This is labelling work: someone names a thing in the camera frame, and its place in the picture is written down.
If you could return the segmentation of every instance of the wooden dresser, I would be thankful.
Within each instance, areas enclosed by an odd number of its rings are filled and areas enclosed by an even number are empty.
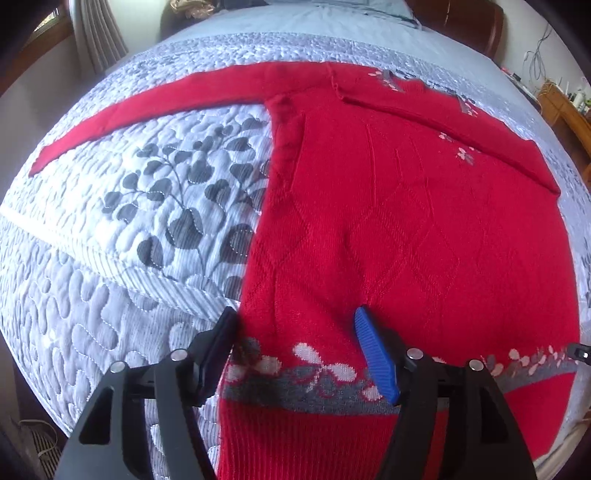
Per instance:
[[[591,125],[553,83],[542,87],[538,101],[542,106],[542,117],[552,127],[591,190]]]

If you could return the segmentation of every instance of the wooden furniture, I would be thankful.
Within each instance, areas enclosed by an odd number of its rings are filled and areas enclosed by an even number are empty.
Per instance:
[[[546,83],[538,95],[542,117],[573,159],[591,190],[591,125],[553,83]]]
[[[503,9],[489,0],[407,0],[428,28],[493,58],[501,40]]]

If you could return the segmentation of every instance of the metal bolt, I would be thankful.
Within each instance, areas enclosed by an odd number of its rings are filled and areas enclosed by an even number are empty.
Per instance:
[[[109,368],[109,370],[113,374],[118,374],[119,372],[122,372],[123,370],[125,370],[125,367],[126,367],[125,362],[122,362],[120,360],[118,362],[115,362],[113,365],[111,365],[111,368]]]
[[[179,348],[170,354],[170,358],[173,362],[180,362],[185,360],[189,354],[184,348]]]
[[[424,353],[423,353],[423,351],[421,349],[418,349],[418,348],[409,348],[407,350],[407,355],[412,360],[420,360],[421,358],[423,358]]]
[[[484,364],[480,361],[480,360],[470,360],[470,363],[468,363],[468,366],[473,369],[475,372],[480,372],[482,370],[484,370]]]

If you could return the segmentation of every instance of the red sweater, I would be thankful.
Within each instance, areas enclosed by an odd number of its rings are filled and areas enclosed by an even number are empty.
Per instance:
[[[560,191],[536,145],[478,108],[367,67],[235,66],[105,109],[45,147],[31,175],[114,129],[231,103],[264,103],[272,117],[269,187],[240,311],[243,337],[277,366],[267,376],[315,365],[316,381],[358,381],[366,366],[352,319],[367,304],[432,356],[461,365],[494,355],[496,375],[525,378],[506,397],[532,456],[546,453],[573,374],[560,375],[566,362],[539,374],[546,353],[562,355],[579,338]],[[222,401],[221,478],[373,478],[393,416],[355,415],[350,405],[306,413],[306,398],[268,385],[279,400],[256,402],[238,388]],[[434,446],[442,440],[439,430]]]

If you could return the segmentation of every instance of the wooden headboard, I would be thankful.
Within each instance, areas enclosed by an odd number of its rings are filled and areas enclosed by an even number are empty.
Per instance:
[[[407,0],[425,27],[493,58],[503,31],[503,9],[489,0]]]

